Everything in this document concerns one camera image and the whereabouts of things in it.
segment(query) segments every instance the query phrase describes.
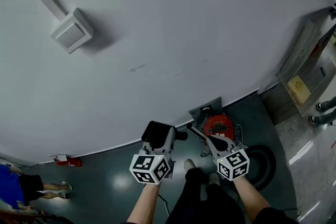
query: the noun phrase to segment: person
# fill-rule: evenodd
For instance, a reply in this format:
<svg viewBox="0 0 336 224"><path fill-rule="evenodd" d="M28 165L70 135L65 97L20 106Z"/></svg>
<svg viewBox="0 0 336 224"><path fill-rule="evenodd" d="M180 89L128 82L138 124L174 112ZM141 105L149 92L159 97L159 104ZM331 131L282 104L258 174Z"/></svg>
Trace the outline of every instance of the person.
<svg viewBox="0 0 336 224"><path fill-rule="evenodd" d="M32 206L26 206L30 201L38 198L53 199L56 197L67 199L64 193L41 193L42 190L72 190L68 182L62 185L43 184L40 176L24 175L16 167L0 165L0 199L14 209L34 211Z"/></svg>
<svg viewBox="0 0 336 224"><path fill-rule="evenodd" d="M319 112L325 112L329 109L334 108L335 106L336 106L336 96L330 101L326 101L323 103L317 103L316 110ZM309 122L314 126L320 126L323 124L332 123L334 120L336 120L336 109L334 109L332 112L326 115L309 116L308 119L309 119Z"/></svg>
<svg viewBox="0 0 336 224"><path fill-rule="evenodd" d="M206 188L207 200L201 201L203 173L193 161L184 162L186 183L182 194L166 224L223 223L243 224L245 218L237 203L220 187L217 173L210 174ZM253 224L292 224L294 220L285 213L270 207L267 200L244 177L234 179L234 184ZM127 223L150 224L153 219L160 185L145 185Z"/></svg>

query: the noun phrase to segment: black shorts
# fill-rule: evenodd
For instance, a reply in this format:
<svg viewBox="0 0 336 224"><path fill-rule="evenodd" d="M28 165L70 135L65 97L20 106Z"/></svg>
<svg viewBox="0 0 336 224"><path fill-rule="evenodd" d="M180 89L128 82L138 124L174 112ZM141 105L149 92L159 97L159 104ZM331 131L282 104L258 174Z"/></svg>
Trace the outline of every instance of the black shorts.
<svg viewBox="0 0 336 224"><path fill-rule="evenodd" d="M21 175L19 176L19 181L25 202L37 200L43 196L43 193L38 192L43 190L43 183L40 176Z"/></svg>

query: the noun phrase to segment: scuff mark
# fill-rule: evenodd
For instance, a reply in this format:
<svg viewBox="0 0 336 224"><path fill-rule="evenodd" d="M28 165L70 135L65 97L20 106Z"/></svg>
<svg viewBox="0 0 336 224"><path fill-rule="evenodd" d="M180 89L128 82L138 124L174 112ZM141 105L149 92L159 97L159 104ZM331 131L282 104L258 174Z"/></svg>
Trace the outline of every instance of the scuff mark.
<svg viewBox="0 0 336 224"><path fill-rule="evenodd" d="M138 69L143 68L143 67L145 67L146 65L147 65L147 64L140 65L140 66L138 66L138 67L134 67L134 68L128 70L127 74L136 72Z"/></svg>
<svg viewBox="0 0 336 224"><path fill-rule="evenodd" d="M180 76L180 75L182 75L182 74L184 74L184 73L185 73L185 71L183 70L182 72L175 74L175 75L173 76L173 78L175 78L175 77L177 77L177 76Z"/></svg>

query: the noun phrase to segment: forearm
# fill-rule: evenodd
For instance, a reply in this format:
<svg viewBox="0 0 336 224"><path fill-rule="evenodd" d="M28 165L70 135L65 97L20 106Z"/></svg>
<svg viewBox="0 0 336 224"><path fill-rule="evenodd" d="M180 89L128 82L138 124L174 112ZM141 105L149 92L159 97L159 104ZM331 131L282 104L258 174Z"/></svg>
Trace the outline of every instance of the forearm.
<svg viewBox="0 0 336 224"><path fill-rule="evenodd" d="M17 206L18 206L19 209L21 209L21 210L28 210L28 209L29 209L28 206L22 205L22 204L20 204L20 203L17 203Z"/></svg>
<svg viewBox="0 0 336 224"><path fill-rule="evenodd" d="M152 223L156 200L159 194L159 185L147 184L136 202L130 217L127 222L136 224L150 224Z"/></svg>
<svg viewBox="0 0 336 224"><path fill-rule="evenodd" d="M9 167L9 171L11 173L15 173L15 174L23 174L22 170L20 168L17 168L17 167Z"/></svg>
<svg viewBox="0 0 336 224"><path fill-rule="evenodd" d="M270 207L268 201L255 189L254 186L251 185L251 183L244 176L234 180L234 184L246 208L251 222L255 220L261 210Z"/></svg>

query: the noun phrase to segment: leg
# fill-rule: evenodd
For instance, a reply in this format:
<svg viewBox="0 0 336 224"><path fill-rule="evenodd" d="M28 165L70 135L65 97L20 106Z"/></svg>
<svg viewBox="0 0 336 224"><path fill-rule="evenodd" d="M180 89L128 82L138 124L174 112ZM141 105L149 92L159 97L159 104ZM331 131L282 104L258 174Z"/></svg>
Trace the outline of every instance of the leg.
<svg viewBox="0 0 336 224"><path fill-rule="evenodd" d="M43 190L67 190L66 185L43 184Z"/></svg>
<svg viewBox="0 0 336 224"><path fill-rule="evenodd" d="M327 111L329 109L332 109L336 106L336 96L331 99L330 101L326 101L321 103L321 109L322 111Z"/></svg>
<svg viewBox="0 0 336 224"><path fill-rule="evenodd" d="M217 184L207 186L208 199L203 201L208 212L208 223L245 223L245 217L236 201Z"/></svg>
<svg viewBox="0 0 336 224"><path fill-rule="evenodd" d="M201 181L203 173L201 170L191 168L185 175L185 185L180 198L166 224L192 223L195 222L197 206L201 202Z"/></svg>
<svg viewBox="0 0 336 224"><path fill-rule="evenodd" d="M54 198L62 198L61 193L43 193L43 196L41 198L43 199L54 199Z"/></svg>
<svg viewBox="0 0 336 224"><path fill-rule="evenodd" d="M330 122L333 122L334 120L336 120L336 109L334 109L329 114L316 116L315 117L315 125L319 126L319 125L323 125L323 124L329 124Z"/></svg>

